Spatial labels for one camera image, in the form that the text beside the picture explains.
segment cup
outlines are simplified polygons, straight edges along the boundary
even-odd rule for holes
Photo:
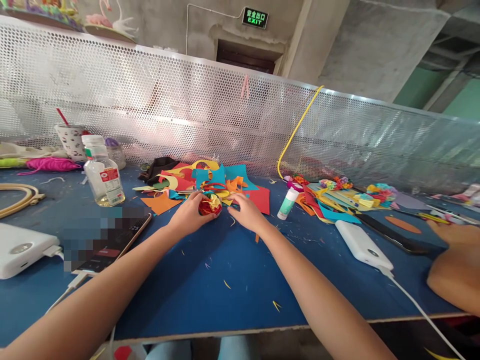
[[[68,156],[75,162],[86,162],[87,156],[82,143],[84,127],[81,125],[57,124],[55,130]]]

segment green wall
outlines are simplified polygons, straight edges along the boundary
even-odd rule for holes
[[[465,119],[480,119],[480,80],[472,78],[443,113]]]
[[[422,109],[447,76],[448,73],[416,67],[393,103]]]

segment green exit sign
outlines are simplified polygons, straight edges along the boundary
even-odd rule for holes
[[[262,12],[246,7],[243,13],[242,24],[251,25],[256,28],[264,29],[267,27],[267,20],[269,19],[269,14],[267,12]]]

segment jeans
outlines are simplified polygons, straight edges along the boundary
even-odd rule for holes
[[[249,335],[224,336],[218,360],[260,360],[256,339]],[[192,360],[190,340],[160,342],[154,345],[146,360]]]

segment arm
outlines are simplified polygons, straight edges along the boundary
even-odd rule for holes
[[[205,195],[198,192],[190,195],[167,226],[54,307],[2,351],[0,358],[89,359],[160,259],[180,239],[216,218],[199,214],[202,198]]]
[[[394,360],[358,311],[303,254],[270,224],[255,204],[235,194],[240,211],[228,208],[240,224],[256,232],[290,285],[312,331],[336,360]]]
[[[449,246],[433,262],[428,286],[456,307],[480,317],[480,228],[427,223]]]

